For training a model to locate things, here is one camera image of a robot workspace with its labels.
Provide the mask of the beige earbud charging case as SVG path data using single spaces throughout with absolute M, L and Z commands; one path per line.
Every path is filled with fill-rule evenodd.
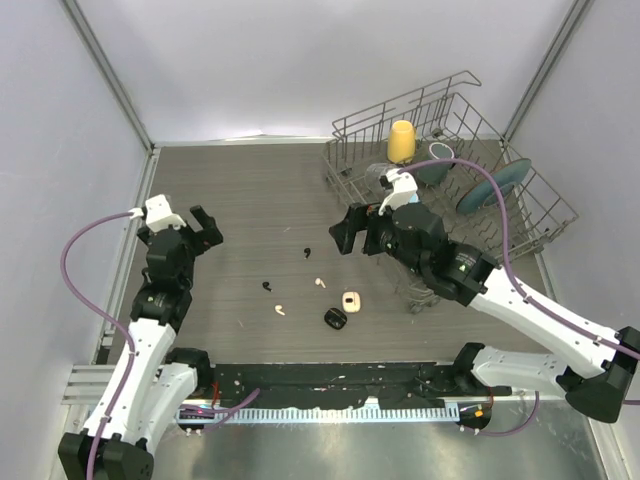
M 361 297 L 358 292 L 347 291 L 342 295 L 342 308 L 345 313 L 353 314 L 361 310 Z

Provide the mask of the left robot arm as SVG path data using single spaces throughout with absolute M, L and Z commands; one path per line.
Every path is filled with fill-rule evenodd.
M 212 389 L 208 354 L 173 346 L 191 305 L 195 261 L 223 241 L 201 206 L 190 212 L 199 230 L 174 213 L 163 195 L 125 214 L 144 222 L 137 232 L 147 248 L 143 284 L 128 326 L 94 310 L 123 334 L 125 346 L 80 432 L 60 441 L 58 456 L 69 479 L 151 478 L 154 453 L 181 404 Z

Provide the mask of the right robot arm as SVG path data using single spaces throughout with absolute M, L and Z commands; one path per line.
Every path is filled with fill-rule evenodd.
M 387 254 L 437 296 L 493 316 L 547 349 L 547 354 L 464 348 L 451 371 L 457 391 L 509 386 L 563 397 L 583 415 L 614 423 L 627 403 L 639 363 L 639 332 L 614 330 L 555 303 L 476 247 L 448 237 L 442 219 L 422 204 L 378 211 L 353 204 L 329 233 L 341 254 L 365 232 L 363 253 Z

